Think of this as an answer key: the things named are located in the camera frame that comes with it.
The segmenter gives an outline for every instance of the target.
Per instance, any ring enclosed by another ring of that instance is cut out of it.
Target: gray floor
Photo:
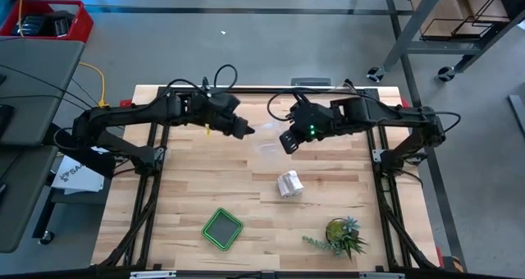
[[[84,1],[148,7],[386,9],[384,0]],[[406,0],[396,4],[409,8]],[[350,78],[356,85],[373,85],[364,73],[379,66],[394,44],[387,16],[94,13],[92,17],[95,27],[82,59],[106,74],[111,104],[130,98],[135,85],[165,84],[173,78],[199,82],[226,62],[239,69],[240,85],[288,85],[293,77],[308,76],[329,77],[334,83]],[[525,139],[505,99],[508,94],[525,95],[524,59],[525,31],[518,28],[448,84],[436,83],[432,77],[459,57],[411,56],[422,101],[463,116],[437,154],[470,272],[525,276],[521,157]],[[80,68],[75,78],[98,97],[96,74]],[[381,85],[398,86],[409,97],[400,64]],[[80,92],[75,85],[70,91]],[[72,107],[61,106],[56,122],[68,126],[78,114]],[[446,253],[436,196],[427,169],[423,166],[420,172],[436,243]],[[27,231],[14,254],[0,255],[0,273],[87,266],[102,212],[102,208],[59,207],[50,225],[57,238],[39,246]]]

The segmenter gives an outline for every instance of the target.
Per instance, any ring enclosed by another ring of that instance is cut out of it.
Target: red crate
[[[27,36],[28,39],[55,39],[55,40],[77,40],[86,43],[93,28],[93,19],[89,16],[89,13],[84,8],[84,3],[81,1],[40,1],[40,0],[24,0],[22,3],[22,15],[27,14],[44,14],[53,12],[53,9],[49,5],[63,4],[63,5],[76,5],[79,7],[75,14],[75,19],[71,24],[67,35],[62,37],[53,36]],[[3,23],[0,29],[0,36],[11,36],[12,29],[18,22],[18,1],[9,12],[6,21]]]

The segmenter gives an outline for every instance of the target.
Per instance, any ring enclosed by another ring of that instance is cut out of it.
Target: succulent plant
[[[341,256],[343,251],[352,260],[352,250],[358,254],[365,254],[363,245],[367,243],[359,237],[358,221],[348,217],[346,219],[335,219],[326,226],[326,238],[328,242],[315,240],[311,237],[303,236],[303,240],[319,249],[331,250],[336,256]]]

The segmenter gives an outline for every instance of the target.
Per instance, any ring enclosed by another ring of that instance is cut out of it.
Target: wooden tabletop
[[[138,85],[134,102],[151,101],[157,89],[155,85]],[[378,89],[381,101],[400,103],[397,88]],[[287,126],[267,114],[270,95],[237,97],[242,103],[235,112],[249,120],[256,130],[254,135],[239,140],[216,131],[208,136],[197,126],[170,129],[148,264],[162,263],[163,269],[231,271],[372,271],[376,265],[386,267],[366,134],[305,143],[293,155],[286,155],[278,136]],[[327,105],[340,97],[325,94],[310,99]],[[284,116],[292,103],[292,97],[283,95],[274,101],[272,111]],[[144,145],[148,131],[149,124],[127,126],[124,139]],[[387,134],[390,147],[395,147],[409,133],[406,128],[387,128]],[[405,169],[417,173],[413,167]],[[276,180],[289,170],[297,171],[304,192],[282,199]],[[133,173],[113,180],[93,263],[104,260],[129,229],[138,183],[139,177]],[[407,232],[428,259],[438,264],[420,184],[409,176],[397,177],[397,183]],[[201,235],[218,208],[244,223],[227,251],[220,251]],[[302,236],[324,240],[326,224],[347,216],[358,219],[360,235],[369,243],[364,247],[366,254],[355,255],[350,261],[348,256],[335,257],[301,240]],[[396,258],[401,262],[399,241],[391,231]],[[137,241],[135,258],[140,236]]]

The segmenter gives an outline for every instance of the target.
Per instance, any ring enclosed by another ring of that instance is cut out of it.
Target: green square tray
[[[210,240],[218,249],[226,251],[237,238],[243,223],[228,213],[224,208],[219,208],[204,226],[204,238]]]

